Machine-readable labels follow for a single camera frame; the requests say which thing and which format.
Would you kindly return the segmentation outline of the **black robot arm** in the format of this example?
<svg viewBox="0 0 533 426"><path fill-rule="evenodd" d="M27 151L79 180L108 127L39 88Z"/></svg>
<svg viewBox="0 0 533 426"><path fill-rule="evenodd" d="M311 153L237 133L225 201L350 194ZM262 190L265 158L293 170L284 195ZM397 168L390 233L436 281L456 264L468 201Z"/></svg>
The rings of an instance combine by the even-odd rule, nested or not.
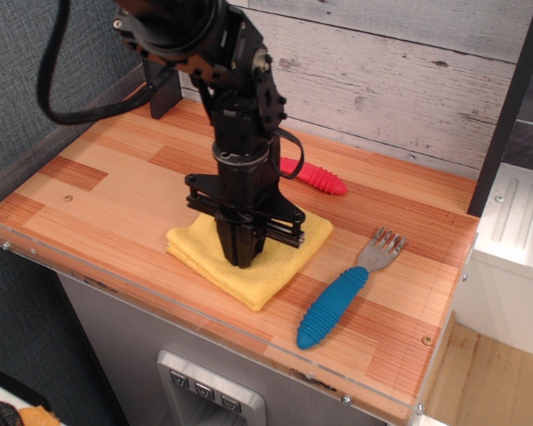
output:
<svg viewBox="0 0 533 426"><path fill-rule="evenodd" d="M117 32L143 58L190 76L214 130L215 175L191 174L190 208L214 217L227 261L247 268L266 239L301 245L305 213L279 190L286 99L245 13L226 1L120 1Z"/></svg>

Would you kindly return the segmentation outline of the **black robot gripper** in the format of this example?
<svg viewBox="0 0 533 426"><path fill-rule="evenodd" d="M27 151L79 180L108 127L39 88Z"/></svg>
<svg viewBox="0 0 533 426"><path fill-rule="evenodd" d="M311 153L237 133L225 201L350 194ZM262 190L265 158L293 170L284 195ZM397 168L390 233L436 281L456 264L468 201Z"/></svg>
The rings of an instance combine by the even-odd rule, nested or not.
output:
<svg viewBox="0 0 533 426"><path fill-rule="evenodd" d="M189 174L188 206L215 218L226 260L248 268L270 238L299 247L304 241L305 213L288 201L279 180L297 176L303 159L289 175L280 170L280 152L271 150L257 158L220 152L218 173Z"/></svg>

